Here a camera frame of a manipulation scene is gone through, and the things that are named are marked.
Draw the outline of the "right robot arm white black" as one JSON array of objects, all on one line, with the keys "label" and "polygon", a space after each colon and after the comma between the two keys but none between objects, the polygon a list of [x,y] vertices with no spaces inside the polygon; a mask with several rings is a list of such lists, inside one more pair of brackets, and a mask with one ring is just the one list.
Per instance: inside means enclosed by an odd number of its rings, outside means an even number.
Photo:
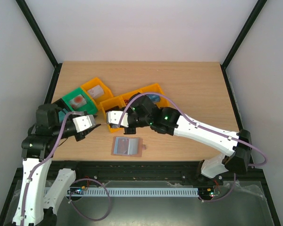
[{"label": "right robot arm white black", "polygon": [[234,132],[209,126],[189,117],[177,106],[158,107],[149,93],[133,95],[117,124],[126,129],[150,127],[159,134],[185,137],[218,150],[219,155],[200,163],[196,179],[203,185],[225,172],[246,174],[248,171],[252,150],[248,131]]}]

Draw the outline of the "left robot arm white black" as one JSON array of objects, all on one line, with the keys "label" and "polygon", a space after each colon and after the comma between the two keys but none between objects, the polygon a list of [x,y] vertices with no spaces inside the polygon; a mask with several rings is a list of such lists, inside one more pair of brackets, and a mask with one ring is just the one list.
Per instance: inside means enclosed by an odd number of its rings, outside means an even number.
[{"label": "left robot arm white black", "polygon": [[67,112],[62,121],[56,104],[43,104],[36,110],[36,123],[23,140],[23,179],[17,210],[11,221],[12,226],[54,226],[59,206],[70,185],[75,181],[76,172],[63,168],[48,192],[45,192],[47,175],[52,157],[61,139],[75,137],[83,140],[98,127],[92,114]]}]

